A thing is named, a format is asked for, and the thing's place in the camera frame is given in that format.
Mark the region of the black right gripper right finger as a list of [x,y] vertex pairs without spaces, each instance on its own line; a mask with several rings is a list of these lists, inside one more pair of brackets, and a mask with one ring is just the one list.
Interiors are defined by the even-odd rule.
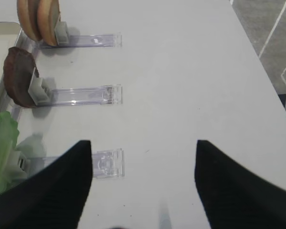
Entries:
[[286,191],[207,140],[198,140],[196,189],[213,229],[286,229]]

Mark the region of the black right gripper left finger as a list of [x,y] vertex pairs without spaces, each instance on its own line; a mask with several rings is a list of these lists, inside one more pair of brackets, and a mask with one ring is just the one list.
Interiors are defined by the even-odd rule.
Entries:
[[0,194],[0,229],[75,229],[92,185],[92,146],[81,140],[53,163]]

